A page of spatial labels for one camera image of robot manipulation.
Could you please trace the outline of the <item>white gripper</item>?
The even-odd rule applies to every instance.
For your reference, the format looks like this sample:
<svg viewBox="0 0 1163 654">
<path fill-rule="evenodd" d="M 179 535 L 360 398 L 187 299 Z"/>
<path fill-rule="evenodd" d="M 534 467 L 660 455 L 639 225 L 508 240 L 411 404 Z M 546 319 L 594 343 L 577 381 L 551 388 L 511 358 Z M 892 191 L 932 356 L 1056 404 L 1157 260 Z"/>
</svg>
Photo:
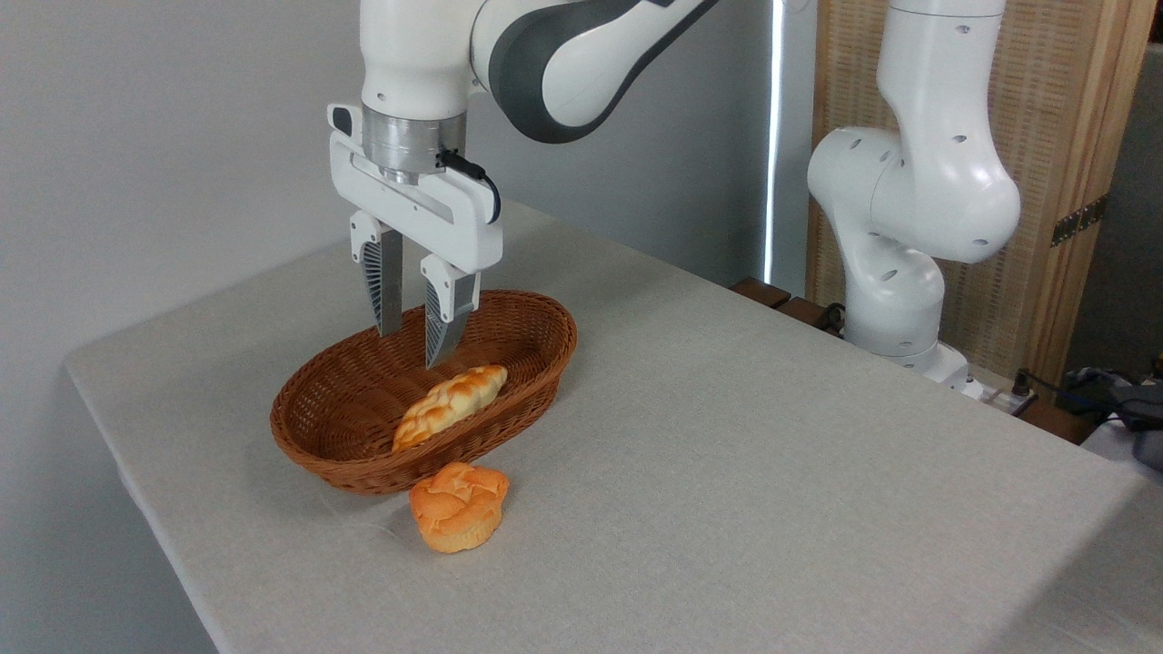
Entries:
<svg viewBox="0 0 1163 654">
<path fill-rule="evenodd" d="M 404 236 L 428 250 L 424 276 L 424 367 L 452 356 L 481 301 L 481 270 L 502 260 L 502 223 L 486 183 L 448 171 L 397 183 L 333 130 L 333 186 L 358 209 L 350 218 L 354 261 L 373 307 L 374 328 L 386 337 L 402 328 Z"/>
</svg>

